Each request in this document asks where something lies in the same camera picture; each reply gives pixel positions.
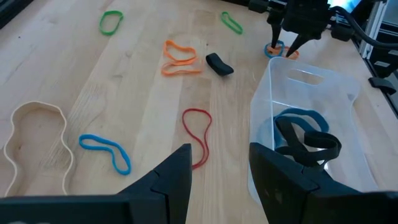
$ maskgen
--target blue rubber band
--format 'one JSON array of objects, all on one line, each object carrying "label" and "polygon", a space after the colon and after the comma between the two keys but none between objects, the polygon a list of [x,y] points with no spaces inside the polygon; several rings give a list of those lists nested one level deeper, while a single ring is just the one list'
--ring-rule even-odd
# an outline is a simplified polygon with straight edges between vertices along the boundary
[{"label": "blue rubber band", "polygon": [[267,57],[269,57],[269,58],[274,58],[274,57],[281,57],[281,56],[282,56],[282,54],[283,54],[283,52],[284,52],[284,49],[285,49],[285,43],[284,43],[283,41],[281,41],[281,40],[278,40],[276,43],[277,43],[277,44],[280,44],[280,45],[282,46],[282,47],[280,48],[279,54],[277,54],[277,55],[271,55],[271,54],[268,53],[267,48],[268,48],[268,46],[271,45],[271,43],[269,43],[269,44],[267,44],[267,45],[264,47],[264,54],[265,54]]},{"label": "blue rubber band", "polygon": [[[111,149],[110,147],[106,147],[106,146],[90,146],[87,145],[83,142],[83,140],[86,139],[90,139],[90,140],[94,140],[96,142],[102,143],[102,144],[107,144],[110,146],[114,146],[117,149],[119,149],[120,154],[122,155],[122,158],[124,159],[124,161],[126,162],[127,165],[127,170],[121,170],[118,168],[118,166],[116,165],[116,159],[115,159],[115,155],[113,152],[113,149]],[[120,173],[121,175],[128,175],[131,172],[131,162],[130,162],[130,158],[127,155],[127,153],[125,152],[125,150],[116,142],[113,142],[111,140],[107,140],[105,138],[101,138],[99,136],[96,136],[94,134],[82,134],[79,137],[79,145],[83,148],[83,149],[88,149],[88,150],[97,150],[97,151],[107,151],[110,152],[112,155],[112,164],[113,167],[116,169],[116,171],[118,173]]]},{"label": "blue rubber band", "polygon": [[[273,119],[272,119],[274,122],[275,148],[280,147],[283,143],[282,135],[279,132],[279,129],[275,124],[275,120],[278,118],[281,118],[281,117],[289,118],[292,123],[297,124],[305,132],[319,131],[319,130],[315,129],[311,124],[309,124],[305,119],[296,117],[296,116],[288,116],[287,114],[309,116],[319,125],[321,132],[327,133],[329,131],[329,124],[324,119],[324,117],[321,114],[319,114],[318,112],[316,112],[314,110],[303,110],[303,109],[298,109],[298,108],[289,108],[289,109],[283,110],[281,113],[279,113],[277,116],[273,117]],[[259,131],[257,132],[258,139],[262,139],[261,135],[264,134],[264,133],[262,133],[263,132],[262,130],[267,129],[267,127],[271,125],[270,121],[271,121],[271,119],[267,119],[261,124]]]}]

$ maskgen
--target transparent plastic container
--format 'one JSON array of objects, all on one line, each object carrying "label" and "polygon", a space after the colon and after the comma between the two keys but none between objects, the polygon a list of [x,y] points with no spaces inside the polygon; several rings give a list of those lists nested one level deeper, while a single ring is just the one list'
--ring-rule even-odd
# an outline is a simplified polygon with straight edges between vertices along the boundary
[{"label": "transparent plastic container", "polygon": [[[272,118],[287,108],[315,110],[328,122],[329,133],[342,144],[340,155],[329,161],[325,170],[334,180],[358,191],[375,191],[377,184],[371,175],[351,115],[359,90],[360,85],[353,77],[282,57],[273,58],[251,101],[250,142],[258,142],[275,150]],[[305,116],[301,118],[318,129],[316,122]],[[295,130],[302,140],[303,132],[300,133],[299,128]],[[308,146],[307,149],[319,150]],[[253,199],[261,204],[250,165],[248,187]]]}]

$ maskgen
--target beige rubber band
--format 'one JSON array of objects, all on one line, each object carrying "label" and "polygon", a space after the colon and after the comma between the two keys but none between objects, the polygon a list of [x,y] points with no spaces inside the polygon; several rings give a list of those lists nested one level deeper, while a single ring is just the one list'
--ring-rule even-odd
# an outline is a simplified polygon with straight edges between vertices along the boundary
[{"label": "beige rubber band", "polygon": [[11,153],[11,155],[8,154],[9,151],[13,151],[14,149],[19,147],[19,143],[20,143],[19,135],[20,135],[20,130],[21,130],[19,122],[27,113],[31,112],[32,110],[39,109],[39,108],[49,110],[49,111],[58,112],[62,116],[64,125],[63,125],[63,129],[62,129],[62,133],[61,133],[61,142],[62,142],[64,148],[67,149],[67,151],[69,152],[69,155],[70,155],[69,167],[62,179],[62,191],[63,191],[63,194],[68,195],[68,187],[69,187],[70,177],[73,174],[72,169],[74,170],[74,168],[75,168],[75,158],[73,156],[72,151],[65,144],[65,141],[63,140],[63,135],[65,134],[65,130],[67,128],[67,119],[66,119],[65,115],[63,115],[62,110],[58,106],[51,105],[48,103],[39,102],[39,101],[30,101],[23,105],[20,105],[20,107],[15,109],[11,115],[12,132],[11,132],[11,135],[10,135],[9,139],[7,140],[6,144],[4,145],[4,155],[5,155],[6,159],[14,167],[14,177],[12,178],[12,181],[11,181],[9,187],[7,188],[6,194],[4,195],[5,197],[15,196],[17,194],[17,191],[19,190],[19,187],[21,184],[21,180],[23,178],[22,168],[20,167],[20,165],[18,163],[16,163],[13,160],[14,153]]}]

